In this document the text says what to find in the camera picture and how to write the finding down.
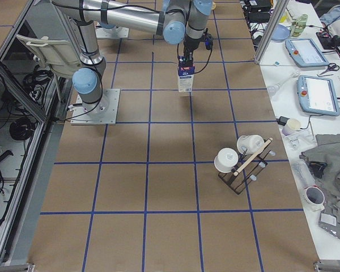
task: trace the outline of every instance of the white cup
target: white cup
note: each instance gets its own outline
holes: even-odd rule
[[[237,149],[239,153],[250,155],[255,153],[265,143],[262,136],[259,135],[242,135],[238,138]]]
[[[223,148],[214,159],[215,168],[221,173],[230,173],[238,162],[238,153],[231,148]]]
[[[303,190],[302,199],[312,211],[322,211],[325,209],[325,195],[316,185],[306,187]]]
[[[287,120],[285,126],[282,129],[282,133],[285,136],[297,132],[301,128],[301,123],[297,119],[290,118]]]

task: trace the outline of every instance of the power strip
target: power strip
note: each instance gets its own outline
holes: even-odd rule
[[[299,9],[299,4],[295,0],[290,0],[286,7],[286,11],[288,13],[288,17],[290,21],[296,20],[298,17],[303,15],[303,13]]]

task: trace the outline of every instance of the plastic container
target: plastic container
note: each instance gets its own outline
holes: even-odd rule
[[[306,27],[307,18],[308,15],[303,14],[292,23],[290,36],[299,37],[301,35],[301,33],[304,31]]]

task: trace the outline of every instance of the chair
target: chair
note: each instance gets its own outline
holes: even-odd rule
[[[73,74],[82,66],[70,41],[50,40],[46,36],[41,39],[28,38],[22,35],[16,37],[39,58],[40,67],[49,66],[54,75],[59,101],[62,101],[58,77],[72,78]]]

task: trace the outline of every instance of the black box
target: black box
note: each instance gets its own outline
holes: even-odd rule
[[[269,0],[245,0],[244,3],[248,12],[269,12],[271,9]]]
[[[248,21],[250,23],[268,23],[270,17],[268,12],[248,13]]]

